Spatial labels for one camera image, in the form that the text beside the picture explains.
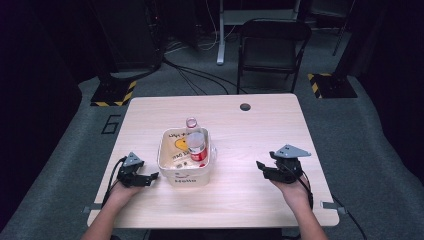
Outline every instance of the chair leg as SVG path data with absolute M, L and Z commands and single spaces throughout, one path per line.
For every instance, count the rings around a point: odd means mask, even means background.
M 340 42 L 342 41 L 342 38 L 343 38 L 343 33 L 344 33 L 344 27 L 342 29 L 342 32 L 340 33 L 339 39 L 337 40 L 337 44 L 336 44 L 336 48 L 334 49 L 333 56 L 336 56 L 337 49 L 339 48 Z
M 293 83 L 292 83 L 292 89 L 290 90 L 290 92 L 291 92 L 291 93 L 294 93 L 294 88 L 296 87 L 296 81 L 297 81 L 297 75 L 298 75 L 298 73 L 299 73 L 299 72 L 296 72 L 296 73 L 294 74 L 294 77 L 293 77 Z
M 237 71 L 237 94 L 240 93 L 240 75 L 242 74 L 242 71 L 238 69 Z

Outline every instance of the wooden table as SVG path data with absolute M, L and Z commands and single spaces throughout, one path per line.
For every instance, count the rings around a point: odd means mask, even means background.
M 247 103 L 249 111 L 240 105 Z M 111 154 L 95 203 L 101 203 L 115 163 L 134 152 L 145 161 L 139 174 L 158 172 L 162 134 L 185 126 L 194 116 L 209 130 L 218 150 L 210 183 L 175 188 L 159 175 L 152 186 L 137 194 L 118 216 L 117 228 L 263 228 L 297 226 L 282 194 L 263 178 L 256 161 L 275 167 L 269 151 L 285 144 L 306 150 L 299 158 L 314 194 L 314 212 L 322 226 L 339 222 L 297 97 L 293 94 L 224 95 L 134 98 Z M 90 225 L 98 214 L 92 210 Z

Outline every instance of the chair backrest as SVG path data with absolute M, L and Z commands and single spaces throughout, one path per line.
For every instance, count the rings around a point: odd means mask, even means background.
M 240 31 L 244 38 L 274 38 L 291 41 L 308 41 L 311 28 L 303 22 L 286 19 L 257 18 L 245 22 Z

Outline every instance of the yellow black hazard tape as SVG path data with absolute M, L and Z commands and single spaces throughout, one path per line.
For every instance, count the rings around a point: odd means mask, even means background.
M 130 85 L 128 87 L 128 91 L 126 92 L 122 101 L 94 101 L 94 102 L 91 102 L 91 106 L 111 107 L 111 106 L 124 106 L 124 105 L 126 105 L 131 99 L 131 95 L 134 91 L 136 83 L 137 83 L 136 81 L 133 81 L 133 82 L 130 83 Z
M 317 84 L 317 82 L 314 79 L 314 77 L 316 75 L 320 75 L 320 76 L 331 76 L 331 74 L 329 74 L 329 73 L 308 74 L 308 79 L 311 82 L 312 91 L 314 92 L 315 97 L 316 98 L 323 98 L 322 95 L 321 95 L 321 92 L 319 91 L 318 84 Z

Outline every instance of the dark curtain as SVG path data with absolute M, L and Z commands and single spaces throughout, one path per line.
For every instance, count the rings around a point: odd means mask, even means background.
M 363 4 L 363 14 L 357 18 L 360 24 L 335 73 L 359 79 L 376 107 L 386 138 L 423 183 L 424 5 L 419 0 Z
M 78 110 L 81 91 L 28 1 L 0 7 L 0 230 Z

